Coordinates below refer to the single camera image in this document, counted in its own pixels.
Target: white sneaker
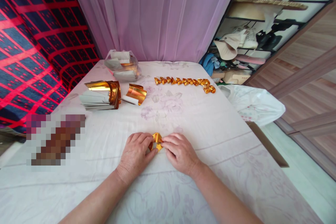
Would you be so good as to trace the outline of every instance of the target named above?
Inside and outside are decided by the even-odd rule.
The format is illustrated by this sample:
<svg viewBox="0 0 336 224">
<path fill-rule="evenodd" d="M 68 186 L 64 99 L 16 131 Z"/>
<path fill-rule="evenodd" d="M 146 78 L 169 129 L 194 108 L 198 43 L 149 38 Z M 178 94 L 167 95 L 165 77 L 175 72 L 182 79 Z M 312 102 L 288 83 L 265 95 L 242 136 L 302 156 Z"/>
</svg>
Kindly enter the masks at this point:
<svg viewBox="0 0 336 224">
<path fill-rule="evenodd" d="M 249 28 L 248 26 L 235 26 L 235 27 L 233 27 L 233 31 L 231 32 L 231 34 L 239 33 L 241 35 L 239 47 L 242 47 L 244 42 L 245 42 L 246 36 L 249 33 L 248 30 L 247 30 L 248 28 Z"/>
<path fill-rule="evenodd" d="M 245 38 L 244 44 L 241 46 L 248 49 L 256 49 L 258 47 L 256 31 L 254 28 L 247 29 L 248 34 Z"/>
</svg>

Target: pink curtain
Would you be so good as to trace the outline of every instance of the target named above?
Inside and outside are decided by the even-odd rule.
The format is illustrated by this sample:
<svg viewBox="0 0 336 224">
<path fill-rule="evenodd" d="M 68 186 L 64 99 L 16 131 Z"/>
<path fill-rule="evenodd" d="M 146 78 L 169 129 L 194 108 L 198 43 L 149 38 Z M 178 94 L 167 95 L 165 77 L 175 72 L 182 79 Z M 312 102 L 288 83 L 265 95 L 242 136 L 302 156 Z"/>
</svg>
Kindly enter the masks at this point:
<svg viewBox="0 0 336 224">
<path fill-rule="evenodd" d="M 230 0 L 78 0 L 98 49 L 139 61 L 198 62 Z"/>
</svg>

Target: white bedsheet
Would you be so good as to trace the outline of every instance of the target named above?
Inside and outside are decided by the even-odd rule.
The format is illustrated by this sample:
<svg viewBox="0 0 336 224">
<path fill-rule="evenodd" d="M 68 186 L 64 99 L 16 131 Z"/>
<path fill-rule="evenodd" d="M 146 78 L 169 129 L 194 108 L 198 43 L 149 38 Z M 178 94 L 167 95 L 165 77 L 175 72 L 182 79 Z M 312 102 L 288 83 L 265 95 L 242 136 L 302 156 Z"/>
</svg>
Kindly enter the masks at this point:
<svg viewBox="0 0 336 224">
<path fill-rule="evenodd" d="M 117 166 L 134 132 L 183 133 L 218 177 L 265 223 L 320 223 L 250 128 L 217 89 L 155 85 L 154 77 L 210 77 L 197 63 L 140 62 L 147 97 L 141 106 L 85 111 L 86 82 L 111 80 L 99 61 L 53 113 L 86 114 L 85 152 L 69 169 L 32 172 L 24 147 L 0 170 L 0 223 L 57 223 Z M 121 94 L 128 83 L 121 83 Z M 192 179 L 177 172 L 162 150 L 129 188 L 110 223 L 215 223 Z"/>
</svg>

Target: red grid pattern fabric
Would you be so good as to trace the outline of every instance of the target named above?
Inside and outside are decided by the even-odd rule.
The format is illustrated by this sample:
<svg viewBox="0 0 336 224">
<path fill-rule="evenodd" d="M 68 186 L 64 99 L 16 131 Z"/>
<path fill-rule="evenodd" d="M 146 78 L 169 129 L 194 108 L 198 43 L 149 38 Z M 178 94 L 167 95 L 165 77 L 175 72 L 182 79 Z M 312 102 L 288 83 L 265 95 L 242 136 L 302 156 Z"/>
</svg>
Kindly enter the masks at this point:
<svg viewBox="0 0 336 224">
<path fill-rule="evenodd" d="M 77 0 L 0 0 L 0 126 L 26 133 L 98 61 Z"/>
</svg>

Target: person's left hand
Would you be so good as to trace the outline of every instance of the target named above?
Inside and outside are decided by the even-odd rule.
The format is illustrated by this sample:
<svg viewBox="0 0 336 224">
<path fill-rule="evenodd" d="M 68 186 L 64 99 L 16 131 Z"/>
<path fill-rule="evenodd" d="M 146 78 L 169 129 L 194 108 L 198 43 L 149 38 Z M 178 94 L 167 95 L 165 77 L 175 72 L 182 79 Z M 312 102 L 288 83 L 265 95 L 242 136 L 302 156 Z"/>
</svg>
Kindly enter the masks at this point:
<svg viewBox="0 0 336 224">
<path fill-rule="evenodd" d="M 128 137 L 120 163 L 116 168 L 124 183 L 131 184 L 158 152 L 155 148 L 146 155 L 146 150 L 151 142 L 154 142 L 154 138 L 149 133 L 139 132 Z"/>
</svg>

